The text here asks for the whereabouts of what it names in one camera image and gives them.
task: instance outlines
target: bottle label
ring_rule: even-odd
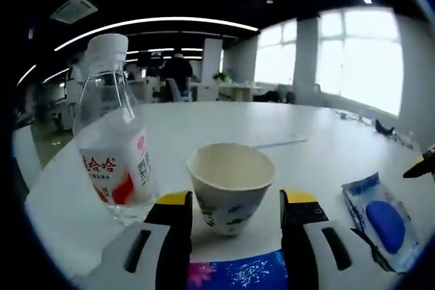
[[[150,157],[142,130],[126,144],[79,149],[100,199],[109,204],[141,204],[152,196]]]

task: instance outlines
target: bottle cap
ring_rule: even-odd
[[[128,37],[122,34],[109,33],[94,37],[88,43],[84,59],[89,62],[94,58],[107,60],[125,60],[128,49]]]

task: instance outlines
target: round table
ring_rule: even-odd
[[[195,201],[191,261],[231,260],[279,249],[283,187],[312,193],[329,219],[353,227],[341,185],[375,172],[403,201],[422,244],[435,230],[432,177],[402,178],[419,153],[360,122],[341,120],[331,109],[204,102],[149,104],[141,110],[154,177],[162,193],[192,189],[185,162],[205,144],[260,147],[277,169],[276,181],[245,231],[236,237],[213,235]],[[302,142],[277,145],[289,141]],[[25,206],[44,247],[66,277],[89,273],[100,263],[103,248],[122,231],[92,189],[74,139],[40,173]]]

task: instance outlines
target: floor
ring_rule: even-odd
[[[58,130],[53,122],[35,122],[31,129],[42,168],[73,139],[71,130]]]

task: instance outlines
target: white paper cup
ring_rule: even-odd
[[[266,155],[235,143],[201,147],[187,166],[205,223],[229,236],[247,225],[275,179]]]

